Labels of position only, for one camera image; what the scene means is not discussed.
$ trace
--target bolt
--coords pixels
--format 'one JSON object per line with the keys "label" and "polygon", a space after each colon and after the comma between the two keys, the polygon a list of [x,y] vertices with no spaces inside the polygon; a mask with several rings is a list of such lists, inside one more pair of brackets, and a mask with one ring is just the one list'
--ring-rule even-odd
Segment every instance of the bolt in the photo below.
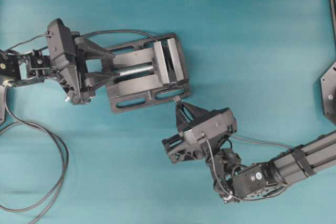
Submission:
{"label": "bolt", "polygon": [[232,199],[232,195],[230,195],[230,194],[228,194],[227,197],[224,197],[224,196],[223,196],[224,203],[225,203],[225,201],[228,201],[228,200],[231,200],[231,199]]}
{"label": "bolt", "polygon": [[154,71],[154,66],[152,64],[139,64],[139,65],[135,65],[135,66],[130,66],[130,67],[126,67],[126,68],[121,68],[116,70],[117,73],[119,73],[120,77],[124,77],[124,76],[130,76],[132,74],[136,74],[136,73],[143,73],[143,72],[147,72],[147,71]]}
{"label": "bolt", "polygon": [[262,174],[261,173],[256,173],[256,178],[257,180],[261,180],[262,179]]}
{"label": "bolt", "polygon": [[4,81],[4,82],[2,83],[2,85],[3,85],[3,86],[12,87],[12,86],[13,86],[13,84],[12,84],[12,83],[10,83],[11,81],[14,81],[14,80],[6,80],[6,81]]}
{"label": "bolt", "polygon": [[36,62],[37,62],[37,64],[41,65],[43,63],[43,60],[42,59],[37,59]]}

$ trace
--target teal surface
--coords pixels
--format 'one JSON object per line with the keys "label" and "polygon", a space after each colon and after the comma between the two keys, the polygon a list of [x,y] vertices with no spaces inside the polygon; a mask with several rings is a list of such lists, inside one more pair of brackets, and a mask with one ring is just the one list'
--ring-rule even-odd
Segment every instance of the teal surface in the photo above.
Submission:
{"label": "teal surface", "polygon": [[[240,135],[294,146],[334,130],[322,115],[319,83],[336,55],[329,0],[0,0],[0,48],[43,33],[58,17],[81,33],[177,33],[191,77],[187,101],[230,107]],[[45,44],[42,38],[18,49]],[[224,205],[204,161],[174,166],[165,155],[161,140],[176,134],[173,103],[112,114],[104,88],[87,106],[64,98],[51,81],[10,93],[19,117],[43,123],[70,149],[64,188],[40,223],[336,222],[336,168],[272,200]],[[234,149],[246,165],[282,151],[238,142]],[[51,141],[25,128],[0,138],[0,163],[0,203],[8,207],[35,202],[60,174]],[[0,211],[0,223],[28,223],[39,210]]]}

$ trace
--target black aluminum profile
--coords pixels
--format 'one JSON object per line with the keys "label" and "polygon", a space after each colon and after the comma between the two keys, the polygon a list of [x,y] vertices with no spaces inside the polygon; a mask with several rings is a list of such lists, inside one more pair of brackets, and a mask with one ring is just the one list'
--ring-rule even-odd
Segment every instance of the black aluminum profile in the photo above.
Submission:
{"label": "black aluminum profile", "polygon": [[313,176],[336,165],[336,131],[289,150],[271,161],[288,185]]}
{"label": "black aluminum profile", "polygon": [[[336,1],[329,0],[330,13],[336,42]],[[336,125],[336,62],[321,77],[321,91],[323,101],[323,114],[329,121]]]}

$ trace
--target black plastic part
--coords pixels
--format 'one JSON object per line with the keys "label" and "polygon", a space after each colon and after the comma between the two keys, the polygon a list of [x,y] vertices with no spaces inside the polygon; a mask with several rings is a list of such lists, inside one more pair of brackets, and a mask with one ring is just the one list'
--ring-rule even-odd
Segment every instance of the black plastic part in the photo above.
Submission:
{"label": "black plastic part", "polygon": [[[329,0],[330,13],[333,24],[334,39],[336,39],[336,1]],[[336,124],[336,62],[321,77],[321,91],[323,101],[323,114],[328,120]]]}
{"label": "black plastic part", "polygon": [[292,152],[293,157],[296,162],[301,166],[304,172],[306,172],[309,176],[316,174],[314,170],[311,168],[308,160],[306,159],[306,154],[299,148],[294,148]]}
{"label": "black plastic part", "polygon": [[50,37],[47,41],[52,65],[59,70],[75,65],[76,49],[70,29],[58,18],[49,24],[48,34]]}
{"label": "black plastic part", "polygon": [[[261,178],[257,178],[257,173],[261,174]],[[249,195],[261,192],[267,185],[265,178],[261,164],[242,170],[232,178],[235,196],[244,199]]]}
{"label": "black plastic part", "polygon": [[[186,118],[184,109],[191,115],[191,121]],[[229,108],[208,111],[177,101],[176,127],[178,134],[162,141],[173,164],[208,159],[209,147],[205,136],[216,154],[231,134],[237,131],[237,122]]]}
{"label": "black plastic part", "polygon": [[41,51],[33,50],[29,57],[30,70],[46,70],[50,69],[50,60],[48,56],[42,55]]}
{"label": "black plastic part", "polygon": [[17,60],[5,60],[0,56],[0,84],[5,80],[20,80],[20,69]]}
{"label": "black plastic part", "polygon": [[219,178],[219,181],[217,180],[215,176],[215,171],[213,168],[213,163],[211,160],[211,157],[209,156],[206,160],[207,166],[210,168],[211,176],[214,180],[214,190],[217,192],[226,203],[231,201],[238,201],[237,199],[230,197],[229,194],[224,192],[222,190],[222,186],[226,188],[227,191],[231,191],[231,174],[233,169],[237,168],[237,166],[240,165],[241,159],[237,153],[235,153],[231,148],[225,148],[218,151],[218,149],[214,150],[215,156],[214,156],[214,164],[215,169],[217,172],[217,177]]}

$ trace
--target black cable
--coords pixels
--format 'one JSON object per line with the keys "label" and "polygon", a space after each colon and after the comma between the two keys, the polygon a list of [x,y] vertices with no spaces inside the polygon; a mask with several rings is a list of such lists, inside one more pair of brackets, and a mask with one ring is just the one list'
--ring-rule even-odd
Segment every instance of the black cable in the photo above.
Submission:
{"label": "black cable", "polygon": [[204,135],[205,137],[205,140],[206,140],[206,143],[208,144],[209,146],[209,150],[210,150],[210,156],[211,156],[211,161],[212,161],[212,166],[213,166],[213,170],[214,170],[214,175],[215,175],[215,178],[217,180],[217,182],[219,183],[219,186],[221,187],[221,189],[223,190],[223,192],[225,192],[227,195],[230,195],[231,197],[237,199],[237,200],[241,200],[241,201],[258,201],[258,200],[263,200],[263,199],[270,199],[270,198],[274,198],[274,197],[277,197],[279,196],[280,194],[284,193],[290,186],[284,186],[283,190],[278,193],[278,194],[275,194],[275,195],[272,195],[272,196],[267,196],[267,197],[264,197],[264,198],[258,198],[258,199],[241,199],[237,196],[234,196],[232,193],[229,193],[227,190],[224,189],[222,183],[220,182],[218,176],[217,176],[217,171],[216,171],[216,167],[215,167],[215,161],[214,161],[214,155],[212,153],[212,149],[211,149],[211,145],[209,143],[209,139],[207,138],[206,135]]}
{"label": "black cable", "polygon": [[37,38],[40,38],[40,37],[50,37],[50,35],[48,35],[48,34],[40,34],[40,35],[37,35],[37,36],[35,36],[35,37],[31,38],[31,39],[28,39],[28,40],[22,41],[22,42],[20,42],[20,43],[18,43],[18,44],[15,44],[14,46],[12,46],[12,47],[8,48],[7,50],[5,50],[5,52],[8,52],[8,51],[10,51],[11,49],[13,49],[13,48],[15,48],[15,47],[18,47],[18,46],[23,45],[23,44],[25,44],[25,43],[31,42],[31,41],[33,41],[34,39],[37,39]]}
{"label": "black cable", "polygon": [[246,168],[247,166],[246,165],[235,165],[233,168],[232,168],[232,172],[231,172],[231,178],[233,178],[235,176],[235,172],[238,168]]}
{"label": "black cable", "polygon": [[231,140],[230,140],[230,139],[226,139],[226,140],[224,141],[224,143],[225,143],[226,141],[228,141],[228,142],[230,143],[230,149],[232,149],[232,148],[233,148],[233,145],[232,145]]}
{"label": "black cable", "polygon": [[230,137],[238,141],[243,141],[243,142],[247,142],[250,144],[273,145],[273,146],[279,146],[279,147],[286,148],[286,149],[293,149],[291,146],[287,144],[281,144],[281,143],[276,143],[276,142],[271,142],[271,141],[252,140],[252,139],[247,139],[245,137],[241,137],[237,135],[231,135]]}
{"label": "black cable", "polygon": [[131,33],[131,34],[141,34],[141,35],[145,35],[149,38],[151,38],[154,41],[158,41],[155,37],[153,37],[152,35],[145,33],[144,31],[137,31],[137,30],[102,30],[102,31],[93,31],[91,33],[88,34],[83,34],[81,35],[81,37],[91,37],[91,36],[95,36],[98,34],[115,34],[115,33]]}
{"label": "black cable", "polygon": [[59,152],[60,152],[60,156],[61,156],[61,160],[62,160],[62,173],[61,176],[59,178],[59,180],[56,182],[56,184],[53,186],[53,188],[38,202],[36,202],[35,204],[26,207],[26,208],[22,208],[22,209],[10,209],[10,208],[6,208],[2,205],[0,205],[0,209],[4,210],[4,211],[8,211],[8,212],[25,212],[25,211],[29,211],[32,210],[34,208],[36,208],[37,206],[39,206],[40,204],[42,204],[47,198],[49,198],[49,196],[56,190],[54,196],[52,197],[51,201],[49,202],[49,204],[42,210],[42,212],[34,218],[33,221],[31,221],[29,224],[35,224],[54,204],[54,202],[56,201],[59,192],[62,188],[63,182],[64,182],[64,178],[65,178],[65,174],[68,168],[68,164],[69,164],[69,151],[68,148],[66,147],[65,143],[63,142],[63,140],[57,136],[56,134],[52,133],[51,131],[49,131],[48,129],[44,128],[43,126],[41,126],[38,123],[32,122],[32,121],[24,121],[19,119],[17,116],[15,116],[11,110],[9,109],[8,105],[7,105],[7,101],[6,101],[6,97],[7,97],[7,89],[5,88],[5,93],[4,93],[4,104],[5,104],[5,108],[6,111],[8,112],[8,114],[13,117],[16,122],[9,124],[8,126],[4,127],[2,130],[0,130],[0,134],[4,133],[5,131],[9,130],[10,128],[17,126],[17,125],[24,125],[26,127],[32,128],[34,130],[38,130],[38,131],[42,131],[47,133],[50,138],[53,140],[53,142],[56,144]]}
{"label": "black cable", "polygon": [[189,122],[191,122],[192,120],[190,119],[190,117],[187,115],[187,113],[184,110],[184,107],[181,108],[182,113],[185,115],[185,117],[189,120]]}

